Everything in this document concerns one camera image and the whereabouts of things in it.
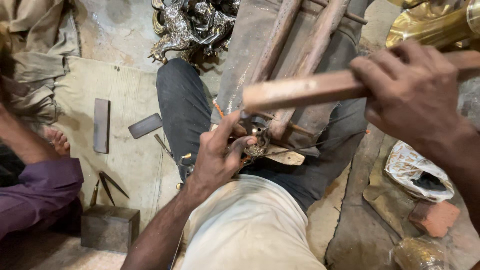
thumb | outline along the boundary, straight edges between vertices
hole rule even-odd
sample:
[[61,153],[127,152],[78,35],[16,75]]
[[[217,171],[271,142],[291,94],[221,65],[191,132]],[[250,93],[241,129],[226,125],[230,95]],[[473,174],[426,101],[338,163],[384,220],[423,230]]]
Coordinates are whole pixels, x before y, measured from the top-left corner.
[[230,146],[230,150],[225,157],[225,166],[227,170],[236,171],[240,166],[240,158],[244,149],[253,145],[257,142],[257,137],[255,136],[245,136],[242,138],[236,139]]

orange string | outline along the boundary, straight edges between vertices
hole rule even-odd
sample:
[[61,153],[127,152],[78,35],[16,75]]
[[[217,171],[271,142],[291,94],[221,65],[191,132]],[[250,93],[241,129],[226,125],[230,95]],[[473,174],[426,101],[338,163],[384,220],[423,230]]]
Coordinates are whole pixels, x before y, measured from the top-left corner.
[[215,102],[215,100],[213,100],[212,102],[213,102],[213,105],[215,106],[216,110],[218,111],[218,113],[220,113],[220,116],[223,118],[224,115],[223,115],[222,110],[220,109],[220,106]]

brass trophy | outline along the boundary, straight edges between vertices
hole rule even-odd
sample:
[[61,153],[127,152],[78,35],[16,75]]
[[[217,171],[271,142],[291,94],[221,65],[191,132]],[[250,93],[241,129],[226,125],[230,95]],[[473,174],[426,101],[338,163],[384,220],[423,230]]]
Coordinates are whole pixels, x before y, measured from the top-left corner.
[[438,49],[480,36],[480,0],[470,0],[457,10],[452,5],[435,6],[424,2],[401,13],[386,39],[391,47],[407,39]]

brick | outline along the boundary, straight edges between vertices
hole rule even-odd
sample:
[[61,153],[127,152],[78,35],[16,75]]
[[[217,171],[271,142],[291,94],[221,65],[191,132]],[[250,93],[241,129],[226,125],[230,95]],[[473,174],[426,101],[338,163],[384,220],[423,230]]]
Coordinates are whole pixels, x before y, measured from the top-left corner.
[[422,200],[412,210],[408,220],[432,237],[444,237],[459,214],[460,209],[446,201],[434,203]]

gray trousers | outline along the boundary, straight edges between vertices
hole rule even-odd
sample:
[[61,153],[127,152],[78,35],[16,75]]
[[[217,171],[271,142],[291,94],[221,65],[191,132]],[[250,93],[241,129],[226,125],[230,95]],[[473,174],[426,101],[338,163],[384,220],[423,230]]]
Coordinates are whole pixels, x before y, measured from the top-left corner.
[[[163,118],[163,129],[175,161],[192,153],[184,164],[194,164],[200,146],[200,134],[210,128],[211,111],[202,81],[190,64],[171,59],[158,69],[156,88]],[[367,122],[363,117],[365,99],[340,102],[330,115],[330,121],[318,142],[320,156],[307,156],[300,166],[285,165],[267,158],[257,159],[240,173],[257,175],[286,189],[303,211],[320,200],[325,188],[350,163]],[[185,168],[179,167],[185,181]]]

